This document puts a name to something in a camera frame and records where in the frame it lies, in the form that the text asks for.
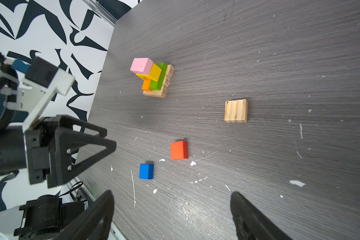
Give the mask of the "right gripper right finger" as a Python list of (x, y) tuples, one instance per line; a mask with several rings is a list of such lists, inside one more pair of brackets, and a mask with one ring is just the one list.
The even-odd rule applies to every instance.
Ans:
[(292, 240), (241, 193), (231, 194), (230, 206), (239, 240)]

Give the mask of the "yellow arch wood block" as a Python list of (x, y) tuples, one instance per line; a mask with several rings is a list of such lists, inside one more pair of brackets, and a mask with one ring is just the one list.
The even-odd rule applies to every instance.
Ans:
[(152, 81), (157, 82), (160, 78), (161, 73), (162, 73), (162, 69), (156, 64), (153, 64), (147, 74), (136, 74), (136, 75), (142, 80), (151, 79)]

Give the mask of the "pink wood block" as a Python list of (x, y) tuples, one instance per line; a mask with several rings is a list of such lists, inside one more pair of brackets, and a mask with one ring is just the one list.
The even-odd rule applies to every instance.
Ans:
[(134, 58), (131, 72), (140, 75), (149, 75), (154, 62), (149, 58)]

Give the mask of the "orange wood block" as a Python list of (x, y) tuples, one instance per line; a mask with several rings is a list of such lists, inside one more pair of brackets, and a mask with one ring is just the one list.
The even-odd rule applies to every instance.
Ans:
[(146, 92), (151, 92), (152, 89), (150, 89), (151, 79), (145, 79), (143, 82), (142, 90)]

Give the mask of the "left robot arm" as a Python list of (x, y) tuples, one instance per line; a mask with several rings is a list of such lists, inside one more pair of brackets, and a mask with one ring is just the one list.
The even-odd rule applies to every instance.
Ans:
[[(116, 150), (107, 130), (67, 115), (42, 118), (31, 129), (9, 126), (0, 133), (0, 176), (28, 169), (31, 185), (64, 185)], [(104, 149), (75, 163), (72, 152), (86, 145)]]

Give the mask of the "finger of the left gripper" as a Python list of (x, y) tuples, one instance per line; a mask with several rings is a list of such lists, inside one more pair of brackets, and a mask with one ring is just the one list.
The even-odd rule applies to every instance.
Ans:
[(105, 128), (82, 121), (80, 119), (73, 118), (68, 115), (57, 115), (56, 121), (58, 122), (59, 127), (68, 128), (68, 129), (73, 130), (74, 126), (79, 126), (79, 127), (83, 128), (84, 130), (85, 129), (92, 130), (94, 132), (97, 132), (96, 137), (105, 138), (108, 134), (108, 131)]
[(112, 154), (117, 142), (58, 127), (50, 144), (49, 188), (64, 185)]

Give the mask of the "green wood block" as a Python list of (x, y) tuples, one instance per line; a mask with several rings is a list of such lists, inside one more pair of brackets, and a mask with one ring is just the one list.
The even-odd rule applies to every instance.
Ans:
[(150, 71), (150, 90), (158, 91), (161, 89), (167, 68), (168, 66), (165, 63), (153, 64)]

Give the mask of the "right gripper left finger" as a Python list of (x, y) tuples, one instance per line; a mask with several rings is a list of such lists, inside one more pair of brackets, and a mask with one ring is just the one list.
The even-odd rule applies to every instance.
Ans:
[(114, 196), (105, 191), (93, 204), (73, 220), (56, 240), (106, 240), (114, 214)]

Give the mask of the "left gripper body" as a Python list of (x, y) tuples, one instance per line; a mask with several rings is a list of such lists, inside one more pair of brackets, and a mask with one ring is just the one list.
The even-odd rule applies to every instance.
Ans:
[(43, 117), (25, 131), (27, 169), (30, 184), (44, 181), (57, 185), (55, 131), (59, 117)]

